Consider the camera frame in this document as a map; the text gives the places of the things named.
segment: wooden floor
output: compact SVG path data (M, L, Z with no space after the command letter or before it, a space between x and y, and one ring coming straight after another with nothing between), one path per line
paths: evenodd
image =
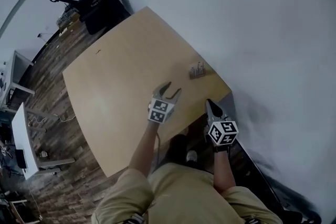
M20 100L28 108L58 114L63 120L74 116L62 77L63 70L74 61L99 36L90 36L85 26L81 26L67 38L56 38L43 50L36 64L22 79L22 84L36 91L34 96L16 91L11 107L17 108ZM213 153L203 140L205 118L199 119L190 127L190 147L197 149L201 162L208 170L213 169ZM47 133L32 132L35 151L47 151L50 159L73 157L75 163L61 167L57 175L35 176L28 181L23 177L4 175L0 180L3 189L18 191L29 201L34 215L39 212L29 187L43 217L42 223L90 223L91 215L114 185L121 172L106 178L95 160L76 119L68 122L47 120L35 127L47 128ZM166 145L162 146L161 157ZM232 148L231 164L239 185L249 187L273 211L279 209L277 200L272 195L263 177L238 143Z

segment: forearm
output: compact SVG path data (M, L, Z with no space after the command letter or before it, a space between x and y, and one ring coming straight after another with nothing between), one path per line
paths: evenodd
M145 177L148 176L154 157L154 146L159 124L148 121L145 133L139 142L128 168L139 170Z
M221 194L235 186L236 182L232 174L227 152L215 153L214 188Z

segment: beige shirt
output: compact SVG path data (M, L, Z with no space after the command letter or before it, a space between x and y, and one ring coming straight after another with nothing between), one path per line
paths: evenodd
M149 179L128 169L92 215L93 224L121 223L138 214L146 223L261 223L282 221L247 188L219 194L210 173L168 163Z

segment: black pants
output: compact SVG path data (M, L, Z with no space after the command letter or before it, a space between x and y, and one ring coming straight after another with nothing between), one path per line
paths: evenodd
M194 161L186 161L187 155L187 137L183 134L178 134L170 140L169 148L163 160L157 165L154 171L167 163L176 163L188 166L194 169L206 171L199 163Z

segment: sleeve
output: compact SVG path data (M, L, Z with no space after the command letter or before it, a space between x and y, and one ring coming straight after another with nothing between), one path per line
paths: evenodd
M146 212L154 199L147 178L128 169L118 179L92 215L92 224L115 224Z
M282 224L281 219L255 196L248 188L232 187L222 193L223 198L244 220L257 218L262 224Z

